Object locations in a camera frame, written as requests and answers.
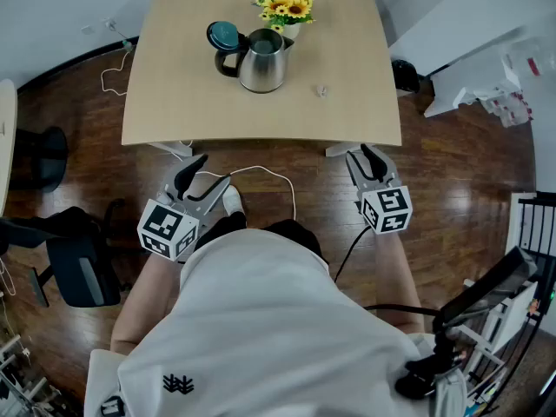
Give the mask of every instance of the kettle lid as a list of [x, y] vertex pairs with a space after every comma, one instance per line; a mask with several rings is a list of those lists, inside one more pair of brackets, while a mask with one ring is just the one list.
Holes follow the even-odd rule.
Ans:
[[208, 40], [219, 50], [236, 50], [240, 45], [239, 34], [230, 22], [214, 22], [208, 27]]

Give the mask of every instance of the white sneaker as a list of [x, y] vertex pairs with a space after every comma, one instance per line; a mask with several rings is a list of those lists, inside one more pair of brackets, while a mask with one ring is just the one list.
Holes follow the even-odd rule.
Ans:
[[224, 192], [224, 195], [222, 196], [222, 202], [224, 203], [224, 208], [226, 209], [226, 213], [228, 214], [228, 216], [231, 216], [235, 212], [245, 213], [243, 211], [240, 192], [237, 191], [237, 188], [233, 185], [230, 185]]

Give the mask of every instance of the electric kettle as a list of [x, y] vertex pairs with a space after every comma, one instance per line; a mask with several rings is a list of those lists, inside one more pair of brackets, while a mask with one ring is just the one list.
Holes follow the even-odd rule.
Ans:
[[[224, 76], [239, 78], [249, 91], [269, 93], [283, 84], [293, 40], [266, 28], [244, 36], [230, 22], [210, 24], [207, 39], [218, 50], [216, 69]], [[235, 67], [224, 64], [231, 54], [237, 54]]]

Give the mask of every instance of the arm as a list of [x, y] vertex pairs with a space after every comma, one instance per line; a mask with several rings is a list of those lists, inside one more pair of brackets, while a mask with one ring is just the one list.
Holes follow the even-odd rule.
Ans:
[[[401, 304], [420, 308], [417, 289], [406, 253], [396, 233], [376, 235], [376, 300], [378, 304]], [[377, 310], [377, 316], [405, 334], [425, 332], [423, 316], [395, 310]]]
[[151, 255], [131, 289], [112, 330], [110, 350], [129, 354], [143, 337], [164, 318], [179, 266]]

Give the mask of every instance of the flower vase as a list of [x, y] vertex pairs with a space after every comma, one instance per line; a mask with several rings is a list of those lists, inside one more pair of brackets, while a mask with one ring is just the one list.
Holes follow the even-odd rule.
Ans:
[[284, 25], [284, 32], [282, 32], [282, 35], [294, 40], [298, 36], [300, 28], [301, 23], [286, 24]]

